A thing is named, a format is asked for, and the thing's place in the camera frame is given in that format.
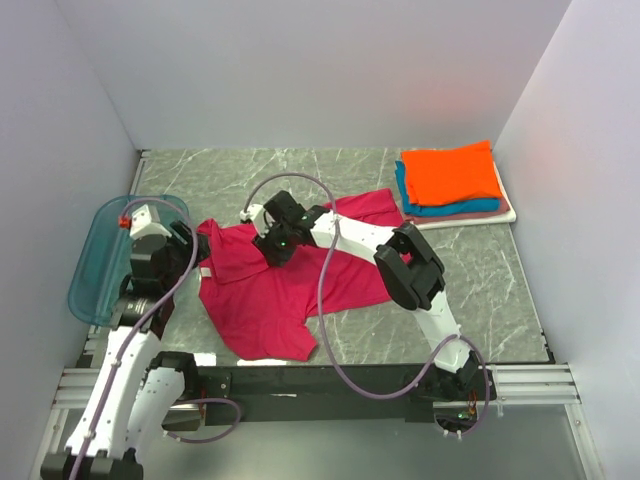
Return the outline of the pink t-shirt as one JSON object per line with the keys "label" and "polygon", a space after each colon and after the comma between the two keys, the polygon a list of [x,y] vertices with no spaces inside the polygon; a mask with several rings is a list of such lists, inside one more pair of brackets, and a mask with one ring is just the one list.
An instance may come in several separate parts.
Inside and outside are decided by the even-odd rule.
{"label": "pink t-shirt", "polygon": [[390,299],[377,268],[347,253],[333,255],[319,287],[321,249],[299,247],[285,266],[269,267],[252,244],[252,226],[207,219],[197,230],[211,250],[200,264],[199,298],[224,344],[244,360],[306,361],[317,346],[308,318]]}

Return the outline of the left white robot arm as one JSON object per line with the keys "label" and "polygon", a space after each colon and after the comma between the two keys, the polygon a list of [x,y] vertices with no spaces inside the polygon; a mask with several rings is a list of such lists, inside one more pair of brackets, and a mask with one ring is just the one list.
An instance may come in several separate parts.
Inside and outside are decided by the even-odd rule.
{"label": "left white robot arm", "polygon": [[129,218],[130,270],[112,310],[107,349],[83,414],[43,479],[140,479],[149,444],[169,409],[200,388],[195,359],[161,348],[174,294],[210,254],[203,236],[176,220]]}

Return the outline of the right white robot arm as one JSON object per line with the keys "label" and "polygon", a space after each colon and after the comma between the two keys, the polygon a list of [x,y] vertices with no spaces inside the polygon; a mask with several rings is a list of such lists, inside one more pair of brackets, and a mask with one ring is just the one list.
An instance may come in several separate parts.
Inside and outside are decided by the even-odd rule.
{"label": "right white robot arm", "polygon": [[318,280],[323,286],[334,254],[348,254],[373,265],[391,300],[415,318],[431,348],[416,377],[396,392],[373,393],[336,365],[335,371],[353,391],[372,400],[391,400],[418,388],[425,378],[443,401],[467,399],[476,387],[491,390],[486,363],[462,335],[449,306],[444,264],[413,224],[387,227],[355,220],[340,214],[335,200],[327,207],[305,208],[286,191],[264,204],[247,203],[240,219],[254,226],[253,243],[269,265],[284,265],[299,246],[324,249]]}

